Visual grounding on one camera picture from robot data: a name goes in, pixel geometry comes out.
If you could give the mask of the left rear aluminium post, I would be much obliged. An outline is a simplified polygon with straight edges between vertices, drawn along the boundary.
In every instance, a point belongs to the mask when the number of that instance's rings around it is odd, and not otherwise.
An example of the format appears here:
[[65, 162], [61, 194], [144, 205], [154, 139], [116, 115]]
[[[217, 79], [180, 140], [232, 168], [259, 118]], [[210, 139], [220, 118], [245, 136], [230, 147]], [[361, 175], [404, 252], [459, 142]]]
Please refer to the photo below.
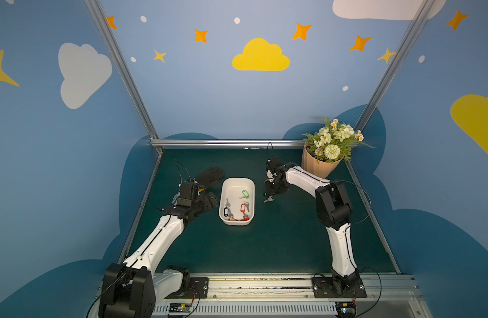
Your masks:
[[147, 107], [145, 106], [143, 99], [140, 96], [135, 81], [132, 78], [130, 69], [128, 68], [123, 54], [118, 46], [117, 40], [112, 32], [112, 28], [110, 27], [109, 22], [104, 14], [102, 5], [97, 0], [85, 0], [85, 4], [98, 28], [98, 31], [106, 45], [106, 48], [108, 49], [110, 56], [117, 67], [119, 75], [121, 76], [123, 83], [126, 86], [128, 93], [130, 94], [130, 98], [134, 103], [134, 106], [141, 118], [141, 121], [149, 135], [150, 145], [155, 148], [159, 157], [162, 157], [163, 147], [153, 146], [152, 144], [154, 140], [159, 139], [159, 136], [151, 120], [150, 114], [147, 111]]

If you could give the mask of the left floor frame rail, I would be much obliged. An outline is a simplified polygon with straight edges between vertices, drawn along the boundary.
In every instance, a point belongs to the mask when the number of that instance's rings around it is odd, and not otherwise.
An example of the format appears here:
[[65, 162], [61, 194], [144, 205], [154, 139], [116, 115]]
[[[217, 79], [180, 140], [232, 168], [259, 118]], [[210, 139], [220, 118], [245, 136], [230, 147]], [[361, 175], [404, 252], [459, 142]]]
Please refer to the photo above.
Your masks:
[[126, 242], [125, 242], [125, 245], [123, 246], [123, 249], [122, 249], [122, 252], [119, 256], [119, 259], [118, 259], [118, 264], [121, 264], [127, 257], [127, 253], [129, 253], [130, 251], [130, 248], [131, 248], [131, 244], [133, 242], [133, 239], [134, 239], [134, 236], [135, 236], [135, 233], [136, 233], [136, 230], [137, 230], [137, 227], [139, 225], [139, 222], [140, 222], [140, 219], [141, 219], [141, 216], [143, 214], [143, 210], [145, 208], [145, 205], [147, 203], [147, 199], [149, 197], [149, 194], [150, 194], [150, 191], [151, 191], [151, 188], [152, 188], [152, 185], [153, 185], [153, 182], [154, 182], [154, 179], [155, 179], [155, 176], [157, 174], [157, 170], [159, 168], [159, 164], [161, 162], [161, 158], [162, 158], [162, 153], [160, 152], [158, 157], [157, 157], [157, 160], [156, 160], [156, 163], [155, 163], [155, 166], [154, 166], [154, 169], [151, 173], [151, 177], [149, 179], [149, 182], [147, 184], [147, 188], [144, 192], [144, 195], [143, 195], [143, 198], [140, 202], [140, 205], [139, 205], [139, 209], [137, 211], [137, 214], [135, 216], [135, 219], [134, 219], [134, 222], [132, 224], [132, 227], [127, 235], [127, 239], [126, 239]]

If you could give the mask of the floor frame rail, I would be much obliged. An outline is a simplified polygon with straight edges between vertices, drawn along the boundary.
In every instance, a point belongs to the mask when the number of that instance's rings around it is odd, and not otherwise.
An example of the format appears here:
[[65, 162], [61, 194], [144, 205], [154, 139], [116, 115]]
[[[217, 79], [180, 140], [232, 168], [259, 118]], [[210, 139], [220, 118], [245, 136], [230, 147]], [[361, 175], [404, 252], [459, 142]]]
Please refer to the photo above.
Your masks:
[[143, 210], [145, 208], [145, 205], [147, 203], [147, 199], [149, 197], [149, 194], [150, 194], [150, 191], [151, 191], [151, 188], [152, 188], [152, 185], [153, 185], [153, 182], [154, 182], [154, 179], [155, 179], [155, 176], [157, 174], [157, 170], [159, 168], [159, 164], [161, 162], [161, 158], [162, 158], [162, 153], [160, 152], [158, 157], [157, 157], [157, 160], [156, 160], [156, 163], [155, 163], [155, 166], [154, 166], [154, 169], [151, 173], [151, 177], [149, 179], [149, 182], [147, 184], [147, 188], [144, 192], [144, 195], [143, 195], [143, 198], [140, 202], [140, 205], [139, 205], [139, 209], [137, 211], [137, 214], [135, 216], [135, 219], [134, 219], [134, 222], [132, 224], [132, 227], [127, 235], [127, 239], [126, 239], [126, 242], [125, 242], [125, 245], [123, 246], [123, 249], [122, 249], [122, 252], [119, 256], [119, 259], [118, 259], [118, 264], [121, 264], [127, 257], [127, 253], [129, 253], [130, 251], [130, 248], [131, 248], [131, 244], [133, 242], [133, 239], [134, 239], [134, 236], [135, 236], [135, 233], [136, 233], [136, 230], [137, 230], [137, 227], [139, 225], [139, 222], [140, 222], [140, 219], [141, 219], [141, 216], [143, 214]]
[[366, 219], [370, 219], [371, 223], [373, 224], [375, 231], [377, 232], [380, 242], [382, 243], [384, 249], [386, 250], [391, 262], [392, 266], [394, 267], [395, 273], [401, 274], [401, 271], [399, 269], [399, 266], [396, 262], [396, 259], [394, 255], [392, 254], [392, 250], [387, 242], [387, 239], [385, 238], [385, 235], [383, 233], [383, 230], [381, 229], [379, 222], [376, 219], [376, 216], [373, 211], [374, 205], [372, 204], [371, 197], [368, 195], [368, 193], [362, 188], [361, 183], [355, 173], [355, 170], [353, 169], [352, 165], [350, 162], [345, 163], [350, 175], [351, 179], [353, 180], [353, 183], [356, 185], [357, 191], [359, 192], [359, 195], [361, 196], [361, 199], [363, 200], [363, 204], [367, 210], [367, 217]]

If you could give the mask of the aluminium post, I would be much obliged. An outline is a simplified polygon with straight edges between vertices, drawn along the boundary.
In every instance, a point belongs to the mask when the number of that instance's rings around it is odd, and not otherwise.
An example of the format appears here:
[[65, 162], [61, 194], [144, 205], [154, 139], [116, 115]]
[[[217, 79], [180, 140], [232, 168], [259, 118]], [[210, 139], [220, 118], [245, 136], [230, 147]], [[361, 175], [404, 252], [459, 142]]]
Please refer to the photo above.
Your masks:
[[162, 157], [163, 147], [153, 146], [152, 144], [154, 140], [159, 139], [159, 136], [151, 120], [150, 114], [147, 111], [147, 107], [145, 106], [143, 99], [140, 96], [135, 81], [132, 78], [130, 69], [128, 68], [123, 54], [118, 46], [117, 40], [112, 32], [112, 28], [110, 27], [109, 22], [104, 14], [102, 5], [97, 0], [85, 0], [85, 4], [98, 28], [98, 31], [106, 45], [106, 48], [108, 49], [110, 56], [117, 67], [119, 75], [121, 76], [123, 83], [126, 86], [128, 93], [130, 94], [130, 98], [134, 103], [134, 106], [141, 118], [141, 121], [149, 135], [150, 145], [155, 148], [159, 157]]
[[359, 119], [355, 124], [356, 130], [364, 131], [367, 123], [378, 108], [379, 103], [385, 96], [396, 74], [400, 70], [402, 63], [404, 62], [416, 40], [422, 33], [425, 24], [429, 20], [428, 16], [435, 4], [436, 0], [424, 0], [421, 2], [418, 11], [416, 12], [414, 18], [412, 19], [412, 22], [408, 26], [404, 36], [402, 37], [402, 40], [396, 48], [396, 54], [392, 57], [392, 60], [384, 71], [384, 74], [380, 79], [378, 86], [376, 87], [374, 93], [371, 95], [371, 99], [366, 104], [363, 112], [359, 116]]

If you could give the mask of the right controller board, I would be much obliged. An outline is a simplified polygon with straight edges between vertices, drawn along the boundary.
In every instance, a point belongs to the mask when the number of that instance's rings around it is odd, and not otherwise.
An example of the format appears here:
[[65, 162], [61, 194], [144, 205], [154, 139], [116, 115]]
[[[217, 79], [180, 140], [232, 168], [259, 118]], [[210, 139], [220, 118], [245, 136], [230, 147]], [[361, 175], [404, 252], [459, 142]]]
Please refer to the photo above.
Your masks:
[[353, 302], [337, 302], [335, 304], [336, 318], [355, 318], [357, 307]]

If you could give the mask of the left controller board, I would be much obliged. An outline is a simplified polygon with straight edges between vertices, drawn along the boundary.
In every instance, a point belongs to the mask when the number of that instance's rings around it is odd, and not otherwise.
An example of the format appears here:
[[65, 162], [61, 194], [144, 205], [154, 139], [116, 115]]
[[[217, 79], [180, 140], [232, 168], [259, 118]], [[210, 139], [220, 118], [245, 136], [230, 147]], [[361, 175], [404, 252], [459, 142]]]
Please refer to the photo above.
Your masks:
[[187, 315], [191, 312], [192, 310], [192, 305], [189, 305], [187, 303], [170, 303], [168, 307], [168, 313], [169, 314], [181, 314], [181, 315]]

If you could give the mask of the key with green tag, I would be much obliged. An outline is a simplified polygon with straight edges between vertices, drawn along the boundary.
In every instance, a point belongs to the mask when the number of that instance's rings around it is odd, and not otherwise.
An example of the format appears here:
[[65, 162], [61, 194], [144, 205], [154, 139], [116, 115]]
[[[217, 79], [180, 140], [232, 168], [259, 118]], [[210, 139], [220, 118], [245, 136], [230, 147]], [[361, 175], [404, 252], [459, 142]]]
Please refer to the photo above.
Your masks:
[[250, 198], [250, 195], [249, 193], [247, 192], [247, 190], [243, 190], [242, 191], [242, 196], [241, 196], [241, 199], [249, 199]]

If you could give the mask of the right floor frame rail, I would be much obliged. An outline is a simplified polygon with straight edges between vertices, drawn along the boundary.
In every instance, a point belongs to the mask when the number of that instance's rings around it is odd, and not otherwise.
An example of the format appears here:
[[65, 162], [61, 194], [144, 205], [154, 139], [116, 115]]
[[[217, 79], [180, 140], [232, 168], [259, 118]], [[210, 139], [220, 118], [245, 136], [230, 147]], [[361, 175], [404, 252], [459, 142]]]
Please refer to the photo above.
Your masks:
[[361, 199], [363, 200], [363, 204], [367, 210], [367, 217], [366, 219], [370, 219], [371, 223], [373, 224], [375, 231], [377, 232], [380, 242], [382, 243], [384, 249], [386, 250], [391, 262], [392, 266], [394, 267], [395, 273], [401, 274], [401, 271], [399, 269], [399, 266], [396, 262], [396, 259], [394, 255], [392, 254], [392, 250], [387, 242], [387, 239], [385, 238], [385, 235], [383, 233], [383, 230], [381, 229], [379, 222], [376, 219], [376, 216], [373, 211], [374, 205], [372, 204], [371, 197], [368, 195], [368, 193], [362, 188], [361, 183], [355, 173], [355, 170], [353, 169], [352, 165], [350, 162], [345, 163], [350, 175], [351, 179], [353, 180], [353, 183], [356, 185], [357, 191], [359, 192], [359, 195], [361, 196]]

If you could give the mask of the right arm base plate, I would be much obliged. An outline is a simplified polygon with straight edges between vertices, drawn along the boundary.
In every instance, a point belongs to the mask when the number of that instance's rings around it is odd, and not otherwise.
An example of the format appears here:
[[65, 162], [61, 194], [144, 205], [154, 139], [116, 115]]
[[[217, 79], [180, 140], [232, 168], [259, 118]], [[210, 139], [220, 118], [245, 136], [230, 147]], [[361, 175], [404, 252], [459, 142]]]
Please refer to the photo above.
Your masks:
[[341, 281], [332, 277], [315, 276], [312, 278], [312, 289], [315, 298], [367, 298], [362, 279], [353, 282]]

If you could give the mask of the right rear aluminium post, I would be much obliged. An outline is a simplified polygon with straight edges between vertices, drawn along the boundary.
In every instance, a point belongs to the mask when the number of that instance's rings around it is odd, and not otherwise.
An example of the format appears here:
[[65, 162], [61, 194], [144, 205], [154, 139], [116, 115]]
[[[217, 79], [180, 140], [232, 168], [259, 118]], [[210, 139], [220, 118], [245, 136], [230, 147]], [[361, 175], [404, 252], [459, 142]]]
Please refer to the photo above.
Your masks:
[[396, 48], [396, 54], [392, 57], [392, 60], [384, 71], [384, 74], [380, 79], [378, 86], [376, 87], [374, 93], [371, 95], [371, 99], [366, 104], [363, 112], [359, 116], [359, 119], [355, 124], [356, 130], [364, 131], [367, 123], [378, 108], [379, 103], [385, 96], [396, 74], [400, 70], [402, 63], [404, 62], [416, 40], [422, 33], [425, 24], [429, 20], [428, 16], [435, 4], [436, 0], [424, 0], [421, 2], [418, 11], [416, 12], [414, 18], [412, 19], [412, 22], [408, 26], [404, 36], [402, 37], [402, 40]]

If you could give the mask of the key with red window tag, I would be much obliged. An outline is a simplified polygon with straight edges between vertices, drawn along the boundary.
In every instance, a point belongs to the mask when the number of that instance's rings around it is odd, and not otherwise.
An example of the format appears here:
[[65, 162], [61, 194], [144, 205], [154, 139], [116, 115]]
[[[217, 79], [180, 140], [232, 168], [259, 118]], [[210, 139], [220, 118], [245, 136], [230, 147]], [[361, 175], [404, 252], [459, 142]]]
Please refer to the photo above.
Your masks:
[[249, 212], [249, 202], [244, 202], [241, 204], [240, 212], [243, 213], [244, 215], [246, 215], [247, 212]]

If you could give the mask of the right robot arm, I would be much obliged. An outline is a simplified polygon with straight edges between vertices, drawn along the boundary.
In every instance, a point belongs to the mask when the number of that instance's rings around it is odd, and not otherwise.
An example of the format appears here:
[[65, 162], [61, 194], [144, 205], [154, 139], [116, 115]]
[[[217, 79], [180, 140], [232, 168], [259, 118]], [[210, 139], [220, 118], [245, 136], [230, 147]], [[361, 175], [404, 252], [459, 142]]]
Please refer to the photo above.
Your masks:
[[345, 187], [315, 176], [293, 162], [283, 164], [276, 156], [267, 160], [266, 175], [266, 197], [286, 193], [294, 185], [315, 198], [317, 218], [330, 239], [332, 285], [340, 295], [359, 288], [362, 281], [351, 244], [353, 207]]

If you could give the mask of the key with black window tag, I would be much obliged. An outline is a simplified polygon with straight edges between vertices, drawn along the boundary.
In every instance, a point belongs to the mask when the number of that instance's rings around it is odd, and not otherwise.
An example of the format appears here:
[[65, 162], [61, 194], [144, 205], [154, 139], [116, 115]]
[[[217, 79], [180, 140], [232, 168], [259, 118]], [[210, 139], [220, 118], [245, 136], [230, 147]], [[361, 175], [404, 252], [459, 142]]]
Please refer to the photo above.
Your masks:
[[230, 218], [230, 215], [231, 215], [231, 211], [230, 211], [230, 206], [231, 204], [229, 203], [229, 200], [228, 198], [225, 199], [225, 206], [224, 206], [224, 213], [223, 213], [223, 216], [227, 219]]

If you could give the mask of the rear aluminium frame rail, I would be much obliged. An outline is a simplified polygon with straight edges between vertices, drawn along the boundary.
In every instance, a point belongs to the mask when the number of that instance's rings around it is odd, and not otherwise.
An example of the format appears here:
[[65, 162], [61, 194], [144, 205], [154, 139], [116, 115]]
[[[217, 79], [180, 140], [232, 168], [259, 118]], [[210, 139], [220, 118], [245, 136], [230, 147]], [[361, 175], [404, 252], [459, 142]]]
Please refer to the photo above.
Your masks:
[[275, 148], [302, 148], [303, 140], [203, 140], [203, 139], [151, 139], [154, 147], [208, 147], [208, 148], [259, 148], [272, 145]]

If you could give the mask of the black yellow work glove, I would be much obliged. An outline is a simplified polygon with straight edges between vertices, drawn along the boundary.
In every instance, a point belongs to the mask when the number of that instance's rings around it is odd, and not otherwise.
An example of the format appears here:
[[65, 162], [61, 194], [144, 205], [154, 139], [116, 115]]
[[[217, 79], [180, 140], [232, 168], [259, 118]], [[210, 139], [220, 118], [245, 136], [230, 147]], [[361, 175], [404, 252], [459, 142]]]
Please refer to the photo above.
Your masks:
[[204, 189], [209, 189], [218, 184], [225, 177], [225, 172], [219, 167], [208, 168], [194, 178]]

